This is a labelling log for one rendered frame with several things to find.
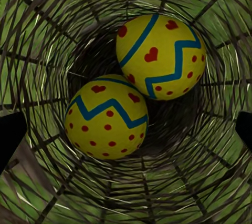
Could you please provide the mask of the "easter egg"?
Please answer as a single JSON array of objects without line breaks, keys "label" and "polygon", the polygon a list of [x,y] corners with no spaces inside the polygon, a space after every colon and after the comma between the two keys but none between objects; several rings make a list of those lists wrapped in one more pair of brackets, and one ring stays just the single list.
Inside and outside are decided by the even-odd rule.
[{"label": "easter egg", "polygon": [[102,160],[132,155],[147,135],[148,109],[123,74],[86,83],[72,97],[65,114],[65,134],[82,153]]},{"label": "easter egg", "polygon": [[143,95],[166,101],[183,97],[206,66],[206,46],[187,22],[144,14],[118,31],[115,49],[124,77]]}]

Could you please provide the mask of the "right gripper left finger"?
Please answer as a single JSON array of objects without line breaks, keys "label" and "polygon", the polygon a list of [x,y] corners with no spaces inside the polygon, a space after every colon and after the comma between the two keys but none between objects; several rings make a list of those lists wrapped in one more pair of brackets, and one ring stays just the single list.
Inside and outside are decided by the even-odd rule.
[{"label": "right gripper left finger", "polygon": [[27,133],[27,129],[23,111],[0,116],[0,175]]}]

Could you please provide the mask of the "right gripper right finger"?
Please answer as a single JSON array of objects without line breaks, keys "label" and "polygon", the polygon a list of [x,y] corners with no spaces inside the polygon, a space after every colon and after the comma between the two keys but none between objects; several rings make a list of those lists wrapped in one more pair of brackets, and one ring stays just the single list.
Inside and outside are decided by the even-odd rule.
[{"label": "right gripper right finger", "polygon": [[240,111],[235,130],[252,154],[252,113]]}]

